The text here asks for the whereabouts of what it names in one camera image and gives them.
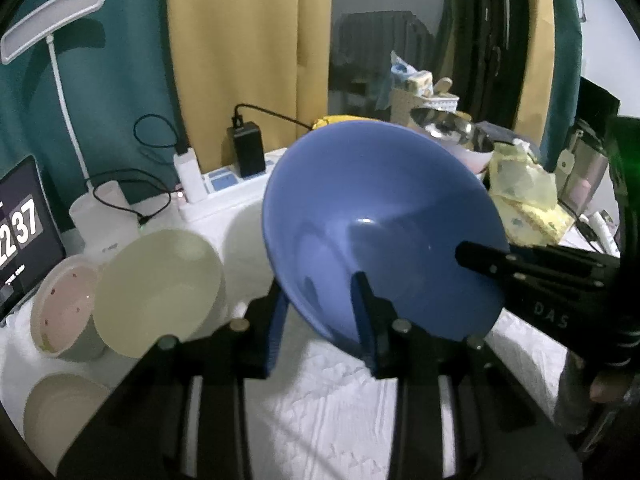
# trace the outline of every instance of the clock display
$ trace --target clock display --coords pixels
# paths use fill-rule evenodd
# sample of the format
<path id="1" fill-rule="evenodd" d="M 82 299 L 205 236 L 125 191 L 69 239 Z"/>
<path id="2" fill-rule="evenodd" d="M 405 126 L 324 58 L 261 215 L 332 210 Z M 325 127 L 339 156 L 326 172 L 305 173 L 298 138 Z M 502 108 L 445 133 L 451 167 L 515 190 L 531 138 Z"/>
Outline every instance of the clock display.
<path id="1" fill-rule="evenodd" d="M 0 181 L 0 319 L 65 257 L 28 156 Z"/>

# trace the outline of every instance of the green curtain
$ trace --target green curtain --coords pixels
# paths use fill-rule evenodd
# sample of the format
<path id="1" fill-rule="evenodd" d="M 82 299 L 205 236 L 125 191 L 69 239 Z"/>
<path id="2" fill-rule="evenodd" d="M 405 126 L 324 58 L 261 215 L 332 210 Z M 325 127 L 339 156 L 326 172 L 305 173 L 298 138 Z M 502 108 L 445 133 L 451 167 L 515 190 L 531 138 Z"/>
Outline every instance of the green curtain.
<path id="1" fill-rule="evenodd" d="M 582 30 L 575 0 L 554 0 L 556 54 L 554 75 L 540 143 L 544 168 L 553 171 L 564 148 L 566 134 L 574 123 L 582 65 Z"/>
<path id="2" fill-rule="evenodd" d="M 13 22 L 45 1 L 25 0 Z M 89 173 L 137 168 L 173 187 L 173 150 L 144 148 L 132 136 L 136 118 L 150 112 L 164 115 L 183 131 L 166 0 L 105 0 L 100 10 L 54 37 L 66 104 Z M 140 136 L 158 144 L 173 138 L 156 119 L 140 124 Z M 36 156 L 59 227 L 71 227 L 68 208 L 85 188 L 44 40 L 11 64 L 0 65 L 0 173 L 28 153 Z M 123 188 L 130 202 L 157 193 L 144 185 Z"/>

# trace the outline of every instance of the yellow curtain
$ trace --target yellow curtain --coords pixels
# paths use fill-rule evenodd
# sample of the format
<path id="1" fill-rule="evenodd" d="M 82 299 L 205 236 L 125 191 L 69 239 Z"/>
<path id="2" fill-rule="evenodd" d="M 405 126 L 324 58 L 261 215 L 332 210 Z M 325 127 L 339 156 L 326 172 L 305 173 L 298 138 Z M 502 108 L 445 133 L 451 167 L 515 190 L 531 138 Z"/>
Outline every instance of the yellow curtain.
<path id="1" fill-rule="evenodd" d="M 226 128 L 250 102 L 312 124 L 326 114 L 331 0 L 168 0 L 180 110 L 203 171 L 231 162 Z M 254 112 L 266 151 L 305 131 Z"/>
<path id="2" fill-rule="evenodd" d="M 513 129 L 540 145 L 554 74 L 554 1 L 529 0 L 529 46 Z"/>

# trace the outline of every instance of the black cable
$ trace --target black cable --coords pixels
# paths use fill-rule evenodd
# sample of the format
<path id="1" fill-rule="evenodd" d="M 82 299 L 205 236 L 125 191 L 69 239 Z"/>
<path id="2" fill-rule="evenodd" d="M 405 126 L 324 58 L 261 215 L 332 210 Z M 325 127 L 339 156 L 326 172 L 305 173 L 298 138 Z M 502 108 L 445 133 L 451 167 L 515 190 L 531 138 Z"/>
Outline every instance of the black cable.
<path id="1" fill-rule="evenodd" d="M 142 213 L 139 213 L 139 212 L 137 212 L 137 211 L 135 211 L 135 210 L 133 210 L 131 208 L 128 208 L 128 207 L 121 207 L 121 206 L 117 206 L 115 204 L 110 204 L 109 202 L 105 202 L 103 199 L 101 199 L 96 194 L 98 189 L 100 188 L 100 186 L 102 186 L 103 184 L 106 184 L 107 181 L 101 182 L 100 184 L 98 184 L 98 186 L 95 186 L 94 187 L 94 191 L 93 191 L 93 195 L 94 195 L 94 198 L 98 202 L 100 202 L 101 204 L 103 204 L 105 206 L 111 207 L 112 209 L 118 209 L 120 211 L 126 211 L 126 212 L 129 212 L 129 213 L 135 214 L 138 217 L 138 222 L 139 222 L 140 226 L 143 226 L 144 224 L 149 222 L 149 220 L 151 220 L 154 216 L 160 214 L 167 207 L 169 207 L 169 204 L 171 203 L 171 191 L 169 190 L 169 188 L 167 186 L 165 186 L 164 182 L 162 180 L 160 180 L 158 177 L 156 177 L 154 174 L 151 174 L 148 171 L 144 171 L 144 170 L 137 170 L 135 168 L 123 168 L 122 170 L 109 170 L 109 171 L 101 171 L 100 173 L 94 173 L 88 179 L 86 179 L 84 181 L 84 183 L 87 184 L 92 178 L 95 178 L 97 176 L 105 176 L 105 175 L 109 175 L 109 174 L 113 174 L 113 173 L 130 173 L 132 171 L 133 172 L 142 173 L 143 175 L 148 176 L 149 178 L 155 180 L 156 182 L 159 182 L 161 187 L 158 187 L 153 182 L 150 182 L 150 181 L 142 179 L 142 178 L 125 178 L 125 179 L 121 179 L 121 180 L 116 180 L 116 182 L 119 183 L 119 184 L 148 184 L 149 186 L 155 188 L 159 192 L 166 193 L 166 195 L 167 195 L 166 204 L 164 204 L 160 209 L 154 211 L 153 213 L 151 213 L 149 215 L 143 215 Z"/>
<path id="2" fill-rule="evenodd" d="M 252 105 L 250 103 L 238 103 L 235 107 L 234 107 L 234 116 L 231 118 L 231 120 L 233 121 L 234 124 L 234 128 L 238 128 L 239 126 L 242 126 L 243 122 L 242 122 L 242 115 L 240 115 L 238 113 L 238 108 L 251 108 L 252 110 L 258 110 L 259 112 L 262 112 L 263 114 L 267 114 L 273 117 L 277 117 L 279 119 L 282 119 L 284 121 L 289 121 L 290 123 L 294 123 L 297 124 L 298 126 L 302 126 L 303 128 L 306 128 L 308 131 L 313 130 L 312 126 L 309 126 L 308 124 L 302 123 L 297 119 L 294 119 L 293 117 L 289 117 L 283 114 L 279 114 L 277 112 L 274 112 L 272 110 L 267 110 L 267 108 L 262 108 L 261 106 L 257 106 L 257 105 Z"/>
<path id="3" fill-rule="evenodd" d="M 589 224 L 587 224 L 587 222 L 583 222 L 582 220 L 580 220 L 580 217 L 575 213 L 573 209 L 568 206 L 568 204 L 564 200 L 559 198 L 558 203 L 562 207 L 564 207 L 572 217 L 574 217 L 576 230 L 580 233 L 580 236 L 584 238 L 584 241 L 591 246 L 591 249 L 593 249 L 597 253 L 604 254 L 603 251 L 601 251 L 596 245 L 594 245 L 592 240 L 589 240 L 588 234 L 590 234 L 594 239 L 598 240 L 598 235 L 595 233 L 593 228 Z"/>
<path id="4" fill-rule="evenodd" d="M 164 123 L 169 127 L 169 129 L 172 131 L 172 133 L 175 136 L 175 142 L 173 144 L 151 144 L 149 142 L 145 142 L 144 140 L 140 139 L 140 136 L 138 135 L 138 125 L 144 120 L 144 119 L 148 119 L 148 118 L 156 118 L 156 119 L 160 119 L 161 121 L 164 121 Z M 133 137 L 143 146 L 146 146 L 148 148 L 175 148 L 175 151 L 181 155 L 183 153 L 187 152 L 187 149 L 189 148 L 189 142 L 188 140 L 184 137 L 181 136 L 178 131 L 175 129 L 175 127 L 171 124 L 171 122 L 169 121 L 169 119 L 167 119 L 165 116 L 160 115 L 160 114 L 144 114 L 143 116 L 140 116 L 136 119 L 136 122 L 133 123 Z"/>

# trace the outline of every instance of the black charger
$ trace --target black charger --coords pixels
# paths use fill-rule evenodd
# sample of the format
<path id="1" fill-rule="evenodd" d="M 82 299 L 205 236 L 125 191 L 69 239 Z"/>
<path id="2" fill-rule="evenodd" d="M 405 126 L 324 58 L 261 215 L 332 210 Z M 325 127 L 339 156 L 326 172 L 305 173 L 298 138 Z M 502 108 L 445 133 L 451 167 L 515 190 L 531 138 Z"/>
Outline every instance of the black charger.
<path id="1" fill-rule="evenodd" d="M 254 122 L 244 123 L 242 115 L 232 117 L 233 126 L 226 129 L 226 134 L 233 146 L 234 165 L 242 178 L 264 172 L 264 148 L 260 127 Z"/>
<path id="2" fill-rule="evenodd" d="M 234 149 L 234 164 L 238 175 L 242 178 L 253 176 L 257 173 L 265 171 L 266 166 L 264 163 L 264 147 L 262 146 L 262 134 L 260 127 L 254 122 L 244 123 L 242 115 L 238 112 L 239 108 L 251 108 L 252 110 L 258 110 L 259 112 L 268 114 L 290 123 L 302 126 L 307 131 L 311 131 L 312 127 L 309 124 L 300 122 L 292 117 L 273 112 L 267 108 L 261 106 L 252 105 L 249 103 L 237 104 L 234 108 L 234 115 L 231 117 L 232 126 L 226 129 L 226 134 L 229 136 L 231 145 Z"/>

